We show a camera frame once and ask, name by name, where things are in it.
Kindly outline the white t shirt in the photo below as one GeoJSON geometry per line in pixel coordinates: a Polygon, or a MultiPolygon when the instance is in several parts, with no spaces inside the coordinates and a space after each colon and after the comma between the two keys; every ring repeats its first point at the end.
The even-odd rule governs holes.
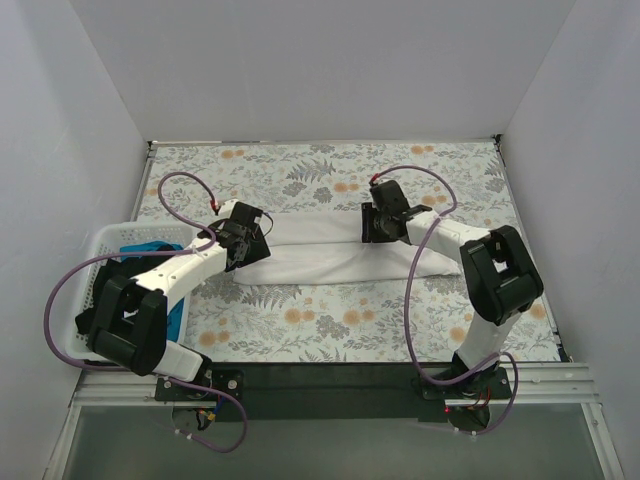
{"type": "Polygon", "coordinates": [[[361,242],[357,211],[274,213],[271,256],[234,272],[245,286],[402,280],[416,253],[402,242],[361,242]]]}

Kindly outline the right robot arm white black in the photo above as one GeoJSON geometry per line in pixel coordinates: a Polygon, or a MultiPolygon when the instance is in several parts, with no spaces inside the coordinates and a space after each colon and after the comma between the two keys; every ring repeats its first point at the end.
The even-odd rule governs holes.
{"type": "Polygon", "coordinates": [[[381,182],[375,176],[369,191],[372,200],[361,206],[362,241],[402,242],[416,248],[409,267],[403,315],[409,356],[422,381],[444,388],[469,383],[495,369],[514,324],[544,291],[519,232],[508,225],[493,230],[472,227],[428,206],[411,206],[395,180],[381,182]],[[461,267],[473,307],[465,340],[454,352],[449,368],[435,376],[420,366],[410,331],[413,280],[427,249],[461,267]]]}

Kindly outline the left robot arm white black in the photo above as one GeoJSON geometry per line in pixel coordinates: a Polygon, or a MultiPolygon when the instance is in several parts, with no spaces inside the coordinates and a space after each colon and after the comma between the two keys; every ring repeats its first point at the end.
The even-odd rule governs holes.
{"type": "Polygon", "coordinates": [[[209,278],[270,256],[260,222],[264,212],[230,200],[207,230],[197,233],[184,254],[132,277],[107,280],[98,299],[87,346],[127,370],[185,382],[204,375],[210,361],[167,336],[170,310],[209,278]]]}

